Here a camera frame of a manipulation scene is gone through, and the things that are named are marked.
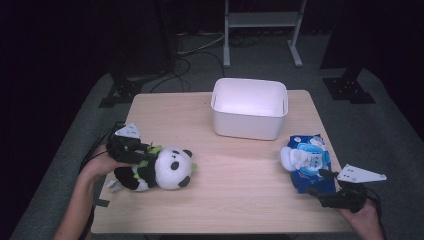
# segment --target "panda face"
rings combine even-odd
[[[163,189],[185,187],[190,182],[191,153],[175,147],[164,148],[155,164],[156,182]]]

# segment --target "panda eye patch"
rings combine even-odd
[[[177,162],[177,161],[175,161],[175,162],[173,162],[173,163],[171,164],[171,169],[172,169],[172,170],[177,170],[179,166],[180,166],[180,163],[179,163],[179,162]]]

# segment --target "human hand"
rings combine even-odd
[[[348,209],[336,209],[362,240],[383,240],[377,209],[374,203],[367,199],[364,207],[357,213]]]
[[[118,167],[131,167],[132,164],[117,162],[107,153],[105,145],[100,145],[93,153],[87,165],[82,169],[81,174],[87,174],[94,178],[99,178],[106,175]]]

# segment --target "white bin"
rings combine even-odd
[[[275,140],[288,112],[287,89],[276,81],[221,78],[215,83],[211,107],[217,134]]]

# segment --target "human arm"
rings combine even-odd
[[[99,146],[93,156],[96,157],[87,163],[77,178],[68,208],[53,237],[55,240],[78,239],[90,216],[96,181],[118,167],[131,166],[131,164],[117,162],[109,157],[104,145]]]
[[[371,200],[357,213],[348,209],[336,209],[362,240],[384,240],[377,209]]]

